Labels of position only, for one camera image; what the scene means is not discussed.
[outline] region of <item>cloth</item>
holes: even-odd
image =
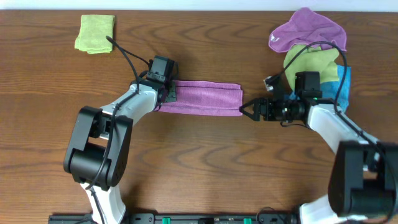
[[[114,16],[82,15],[75,48],[89,54],[111,52],[112,43],[106,40],[106,36],[113,36],[113,24]]]
[[[338,87],[340,86],[341,79],[343,78],[344,74],[344,66],[337,65],[337,71],[338,71],[338,76],[340,78],[340,81],[338,82],[325,82],[321,84],[321,91],[322,91],[322,98],[336,98],[336,93],[338,90]],[[345,112],[348,108],[349,105],[349,88],[351,85],[351,67],[347,68],[347,74],[346,78],[344,80],[343,87],[341,87],[340,94],[338,96],[337,102],[340,105],[341,109]],[[296,95],[294,94],[294,91],[292,94],[290,94],[289,99],[295,100]]]
[[[347,35],[337,23],[304,7],[296,11],[290,20],[276,28],[269,36],[269,47],[278,52],[287,52],[295,44],[311,44],[316,41],[329,41],[346,51]],[[322,44],[322,49],[331,46]]]
[[[159,111],[209,116],[241,116],[241,85],[208,81],[175,81],[177,101],[164,103]]]
[[[305,45],[295,45],[287,52],[284,60],[284,67]],[[339,56],[337,49],[321,50],[310,47],[304,50],[285,71],[287,81],[294,90],[295,77],[297,72],[311,71],[319,72],[320,83],[338,81],[337,64],[335,59]]]

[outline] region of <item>yellow-green cloth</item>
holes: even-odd
[[[286,55],[284,67],[305,45],[298,44],[293,46]],[[335,59],[338,57],[337,49],[322,50],[321,47],[304,50],[285,71],[287,81],[294,90],[295,77],[297,72],[319,72],[320,83],[338,81],[337,64]]]
[[[114,16],[82,15],[75,48],[89,54],[110,53],[112,44],[106,36],[113,37]]]

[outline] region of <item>wood grain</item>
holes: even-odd
[[[108,104],[133,79],[116,50],[73,48],[82,14],[116,15],[124,48],[180,64],[180,78],[238,83],[244,101],[285,54],[268,46],[291,12],[0,11],[0,223],[46,223],[86,213],[84,191],[63,171],[78,110]],[[345,28],[352,66],[348,115],[396,141],[397,14],[325,12]],[[137,70],[144,65],[134,61]],[[319,135],[244,117],[150,113],[134,127],[121,181],[127,208],[159,213],[290,210],[327,191],[333,153]]]

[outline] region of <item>folded purple towel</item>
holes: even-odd
[[[241,85],[208,81],[175,81],[177,101],[159,111],[209,116],[241,116]]]
[[[346,51],[347,35],[337,23],[304,7],[296,11],[290,20],[276,28],[269,36],[269,47],[278,52],[287,52],[295,44],[311,44],[329,41]],[[322,44],[322,50],[331,46]]]

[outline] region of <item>black cable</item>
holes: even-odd
[[[122,52],[122,54],[123,54],[123,56],[126,58],[126,60],[129,62],[130,67],[131,67],[132,71],[134,72],[134,76],[136,77],[136,80],[137,80],[137,91],[139,91],[139,81],[138,81],[139,79],[138,79],[138,74],[137,74],[137,72],[136,72],[136,68],[134,68],[134,65],[133,65],[132,62],[130,61],[129,57],[126,55],[124,49],[121,48],[121,47],[119,46],[119,44],[116,43],[116,41],[114,41],[110,36],[106,36],[106,39],[107,39],[109,42],[111,42],[115,47],[117,47],[117,48],[120,50],[120,52]]]
[[[100,174],[102,173],[102,170],[104,169],[104,166],[106,164],[106,160],[108,158],[109,152],[111,150],[111,144],[112,144],[112,139],[113,139],[113,129],[114,129],[114,123],[115,123],[115,117],[116,117],[116,113],[118,112],[118,110],[120,109],[120,106],[125,103],[127,100],[130,100],[133,96],[135,96],[138,92],[139,92],[139,77],[137,75],[136,69],[134,68],[134,65],[132,64],[132,62],[130,61],[129,57],[126,55],[126,53],[124,52],[124,50],[109,36],[106,36],[106,39],[111,42],[114,46],[116,46],[124,55],[124,57],[126,58],[126,60],[129,62],[132,71],[134,72],[134,76],[136,77],[136,83],[137,83],[137,88],[135,90],[135,92],[131,95],[129,95],[128,97],[126,97],[125,99],[121,100],[119,103],[116,103],[116,105],[114,106],[113,112],[112,112],[112,118],[111,118],[111,127],[109,130],[109,138],[108,138],[108,143],[106,145],[106,149],[104,152],[104,156],[103,156],[103,160],[101,165],[99,166],[99,169],[96,173],[96,175],[94,176],[94,179],[91,181],[91,183],[86,187],[86,190],[89,190],[92,188],[92,186],[95,185],[98,177],[100,176]]]
[[[307,126],[304,125],[304,124],[284,124],[284,121],[280,121],[280,125],[281,125],[282,127],[284,127],[284,128],[288,128],[288,127],[290,127],[290,126],[302,126],[302,127],[307,128],[307,129],[309,129],[309,130],[312,130],[311,128],[307,127]]]
[[[129,55],[131,55],[131,56],[133,56],[133,57],[135,57],[135,58],[138,58],[139,60],[142,60],[145,64],[148,65],[148,68],[150,67],[149,62],[147,62],[147,61],[146,61],[145,59],[143,59],[142,57],[140,57],[140,56],[138,56],[138,55],[135,55],[135,54],[131,53],[130,51],[124,49],[124,48],[122,48],[122,49],[125,51],[125,53],[127,53],[127,54],[129,54]]]
[[[147,74],[148,74],[148,70],[145,70],[145,71],[141,72],[141,74],[139,74],[138,77],[144,78],[144,76],[146,76]]]
[[[91,191],[91,196],[94,197],[94,202],[95,202],[95,205],[97,207],[99,216],[101,217],[101,224],[105,224],[104,216],[103,216],[102,211],[101,211],[100,202],[98,201],[97,194],[96,194],[94,188],[91,188],[90,191]]]
[[[293,61],[294,61],[304,50],[307,50],[308,48],[310,48],[311,46],[313,46],[313,45],[315,45],[315,44],[327,44],[327,45],[330,45],[330,46],[334,47],[335,49],[337,49],[337,51],[339,51],[339,53],[340,53],[341,56],[343,57],[343,63],[344,63],[343,77],[341,78],[341,83],[340,83],[340,86],[339,86],[338,89],[337,89],[336,98],[335,98],[335,100],[334,100],[334,102],[333,102],[333,107],[334,107],[335,113],[336,113],[337,116],[338,116],[342,121],[344,121],[344,122],[345,122],[345,123],[358,135],[358,136],[360,136],[360,137],[363,138],[365,141],[367,141],[367,142],[369,143],[369,145],[371,145],[371,146],[375,149],[375,151],[377,151],[377,152],[380,154],[380,157],[384,160],[384,162],[386,163],[388,169],[390,170],[390,173],[391,173],[391,176],[392,176],[392,179],[393,179],[393,183],[394,183],[394,188],[395,188],[395,191],[396,191],[395,193],[396,193],[396,194],[395,194],[395,199],[394,199],[394,202],[393,202],[393,206],[392,206],[391,211],[389,212],[387,218],[386,218],[384,221],[381,222],[381,223],[387,223],[387,222],[389,222],[389,221],[394,217],[395,211],[398,209],[398,204],[397,204],[397,196],[398,196],[398,183],[397,183],[397,177],[396,177],[396,174],[395,174],[395,172],[394,172],[394,170],[393,170],[393,168],[392,168],[392,166],[391,166],[391,163],[390,163],[389,159],[386,157],[386,155],[385,155],[385,153],[383,152],[383,150],[382,150],[377,144],[374,144],[368,137],[366,137],[366,136],[363,134],[363,131],[362,131],[362,130],[358,130],[356,127],[354,127],[354,125],[352,125],[352,124],[341,114],[342,111],[338,110],[338,108],[337,108],[337,105],[338,105],[338,97],[339,97],[340,92],[341,92],[341,89],[342,89],[342,87],[343,87],[343,84],[344,84],[344,81],[345,81],[345,78],[346,78],[346,74],[347,74],[347,68],[348,68],[348,66],[347,66],[347,58],[346,58],[346,55],[344,54],[344,52],[343,52],[337,45],[335,45],[335,44],[333,44],[333,43],[330,43],[330,42],[327,42],[327,41],[317,41],[317,42],[308,44],[307,46],[305,46],[302,50],[300,50],[300,51],[291,59],[291,61],[286,65],[286,67],[284,67],[283,71],[281,71],[278,75],[275,75],[275,76],[273,76],[272,78],[270,78],[269,81],[271,82],[272,80],[275,80],[275,79],[279,78],[281,75],[283,75],[283,73],[287,70],[287,68],[293,63]]]
[[[161,109],[161,107],[162,107],[162,104],[159,104],[157,107],[158,107],[158,109],[157,109],[157,110],[155,110],[155,109],[156,109],[156,108],[155,108],[153,111],[155,111],[155,112],[158,112],[158,111],[160,111],[160,109]]]
[[[264,222],[262,222],[262,221],[259,219],[259,217],[260,217],[261,212],[263,212],[263,211],[266,210],[266,209],[275,211],[275,209],[273,209],[273,208],[271,208],[271,207],[263,207],[262,209],[260,209],[260,210],[257,212],[257,214],[256,214],[256,221],[257,221],[258,223],[260,223],[260,224],[264,224]],[[279,214],[276,214],[276,215],[282,220],[283,223],[286,224],[286,218],[287,218],[287,217],[286,217],[286,218],[282,218]]]

